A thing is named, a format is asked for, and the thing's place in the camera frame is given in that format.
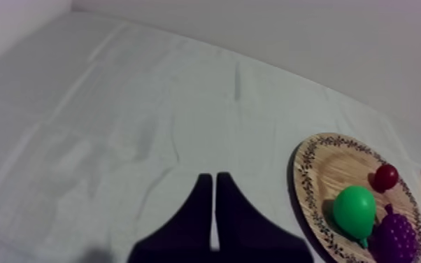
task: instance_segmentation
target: white sheet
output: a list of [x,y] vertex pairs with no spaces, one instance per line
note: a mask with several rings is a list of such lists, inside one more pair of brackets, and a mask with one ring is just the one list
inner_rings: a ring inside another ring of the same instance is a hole
[[0,60],[0,262],[124,262],[201,172],[230,171],[259,211],[304,236],[285,171],[318,132],[379,151],[421,209],[421,134],[397,120],[222,48],[66,15]]

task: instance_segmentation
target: wooden plate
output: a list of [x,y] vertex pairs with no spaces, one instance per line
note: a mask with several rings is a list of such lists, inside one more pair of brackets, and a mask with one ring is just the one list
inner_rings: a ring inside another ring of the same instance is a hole
[[384,206],[408,218],[416,231],[421,262],[421,214],[418,203],[400,178],[391,190],[381,194],[372,189],[368,177],[387,162],[368,146],[349,136],[316,134],[299,146],[294,159],[294,187],[302,212],[315,237],[337,262],[375,262],[372,254],[355,241],[342,236],[332,220],[332,205],[338,193],[350,185],[362,185],[376,198],[376,219],[386,216]]

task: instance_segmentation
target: floral border pattern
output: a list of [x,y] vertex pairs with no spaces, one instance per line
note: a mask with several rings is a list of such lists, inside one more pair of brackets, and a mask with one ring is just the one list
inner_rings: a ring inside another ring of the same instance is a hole
[[[347,254],[344,252],[344,249],[338,245],[334,240],[334,234],[330,228],[328,228],[327,223],[324,221],[323,216],[318,213],[317,204],[315,201],[314,191],[313,191],[313,179],[308,175],[310,169],[313,168],[312,162],[315,159],[315,151],[318,148],[318,145],[332,145],[336,147],[341,147],[342,145],[347,148],[353,148],[358,152],[363,152],[368,155],[372,155],[379,163],[386,164],[387,162],[376,152],[372,151],[369,147],[365,146],[362,143],[358,143],[352,139],[341,138],[341,136],[333,137],[333,136],[321,136],[318,135],[317,139],[311,139],[308,142],[307,149],[305,149],[304,153],[302,154],[302,165],[298,168],[299,173],[302,177],[301,184],[303,185],[303,189],[306,193],[305,201],[308,204],[308,208],[311,209],[311,217],[315,226],[318,227],[320,233],[324,234],[323,240],[328,243],[328,249],[330,249],[335,255],[346,259],[348,263],[365,263],[365,261],[358,260],[355,255]],[[411,194],[410,189],[400,178],[399,184],[402,187],[403,192],[409,198],[410,202],[413,205],[413,216],[415,218],[415,230],[418,238],[419,248],[418,253],[416,254],[415,262],[420,261],[421,256],[421,214],[418,209],[418,203],[416,202],[415,198]]]

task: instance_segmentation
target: toy apple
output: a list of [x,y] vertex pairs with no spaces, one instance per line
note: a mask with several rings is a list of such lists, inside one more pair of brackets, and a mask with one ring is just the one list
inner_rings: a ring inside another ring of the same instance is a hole
[[384,164],[378,167],[373,179],[374,187],[379,191],[385,191],[394,187],[398,182],[398,171],[391,164]]

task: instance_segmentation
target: plastic fruit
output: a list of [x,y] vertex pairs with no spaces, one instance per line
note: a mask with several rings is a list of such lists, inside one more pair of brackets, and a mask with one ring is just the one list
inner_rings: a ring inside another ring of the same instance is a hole
[[376,176],[373,179],[373,186],[376,190],[385,191],[398,183],[398,171],[391,164],[384,164],[378,167]]
[[409,263],[418,251],[416,233],[404,215],[393,214],[391,204],[385,206],[386,215],[376,230],[379,257],[382,262]]
[[367,248],[366,238],[371,235],[376,216],[376,200],[362,186],[350,186],[341,191],[333,204],[336,224]]

